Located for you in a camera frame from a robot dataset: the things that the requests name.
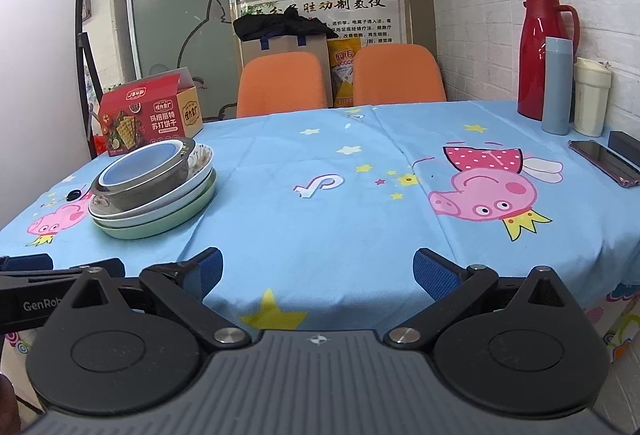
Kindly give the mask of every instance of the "red thermos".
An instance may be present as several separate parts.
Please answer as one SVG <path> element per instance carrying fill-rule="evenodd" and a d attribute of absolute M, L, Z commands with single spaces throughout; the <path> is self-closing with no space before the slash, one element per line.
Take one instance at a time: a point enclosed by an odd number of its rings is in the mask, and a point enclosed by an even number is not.
<path fill-rule="evenodd" d="M 560 0 L 526 0 L 527 14 L 520 40 L 520 85 L 518 112 L 542 121 L 545 99 L 545 40 L 547 36 L 567 39 L 561 12 L 569 11 L 574 19 L 574 54 L 580 43 L 580 19 L 571 6 Z"/>

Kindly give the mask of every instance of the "white tumbler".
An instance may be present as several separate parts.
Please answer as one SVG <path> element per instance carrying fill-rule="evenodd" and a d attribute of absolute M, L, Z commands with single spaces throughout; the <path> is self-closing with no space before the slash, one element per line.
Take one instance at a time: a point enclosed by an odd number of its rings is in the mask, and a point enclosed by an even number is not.
<path fill-rule="evenodd" d="M 585 136 L 599 138 L 604 126 L 611 71 L 602 63 L 577 58 L 575 79 L 575 129 Z"/>

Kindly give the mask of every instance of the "blue tablecloth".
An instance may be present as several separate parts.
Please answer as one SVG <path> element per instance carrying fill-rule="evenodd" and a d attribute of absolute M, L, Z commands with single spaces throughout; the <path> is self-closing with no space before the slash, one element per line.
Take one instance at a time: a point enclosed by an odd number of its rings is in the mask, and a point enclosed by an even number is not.
<path fill-rule="evenodd" d="M 129 275 L 206 247 L 224 257 L 205 303 L 260 328 L 380 332 L 433 300 L 412 258 L 429 247 L 466 267 L 556 269 L 589 306 L 640 283 L 640 188 L 622 189 L 513 102 L 314 110 L 205 125 L 218 172 L 200 215 L 143 240 L 114 240 L 64 200 L 102 155 L 0 231 L 5 255 L 58 268 L 117 256 Z"/>

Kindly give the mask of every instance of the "triangular hole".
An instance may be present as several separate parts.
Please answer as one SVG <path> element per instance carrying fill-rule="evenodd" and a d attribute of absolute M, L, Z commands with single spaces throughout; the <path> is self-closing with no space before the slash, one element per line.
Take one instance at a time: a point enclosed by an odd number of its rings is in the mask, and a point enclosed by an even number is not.
<path fill-rule="evenodd" d="M 85 284 L 72 304 L 74 309 L 82 309 L 84 307 L 94 307 L 96 305 L 107 305 L 109 301 L 102 290 L 100 281 L 90 279 Z"/>
<path fill-rule="evenodd" d="M 549 307 L 564 307 L 562 299 L 558 296 L 556 289 L 548 279 L 538 280 L 536 288 L 529 297 L 529 303 L 547 305 Z"/>

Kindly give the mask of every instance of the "cartoon pig print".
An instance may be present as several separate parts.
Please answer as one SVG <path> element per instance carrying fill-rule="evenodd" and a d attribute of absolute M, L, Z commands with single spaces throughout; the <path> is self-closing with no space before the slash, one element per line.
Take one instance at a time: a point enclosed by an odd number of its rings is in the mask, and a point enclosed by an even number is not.
<path fill-rule="evenodd" d="M 525 159 L 521 150 L 482 150 L 445 147 L 449 162 L 460 172 L 451 179 L 453 191 L 429 193 L 438 215 L 484 222 L 502 220 L 512 241 L 522 229 L 536 232 L 535 222 L 551 222 L 533 211 L 535 186 L 520 173 L 547 182 L 562 180 L 562 164 L 538 158 Z"/>
<path fill-rule="evenodd" d="M 60 206 L 53 213 L 49 213 L 31 222 L 27 228 L 27 233 L 38 235 L 27 245 L 41 245 L 41 243 L 51 243 L 53 237 L 63 229 L 68 229 L 78 224 L 89 213 L 89 202 L 92 197 L 91 192 L 87 192 L 80 200 Z"/>

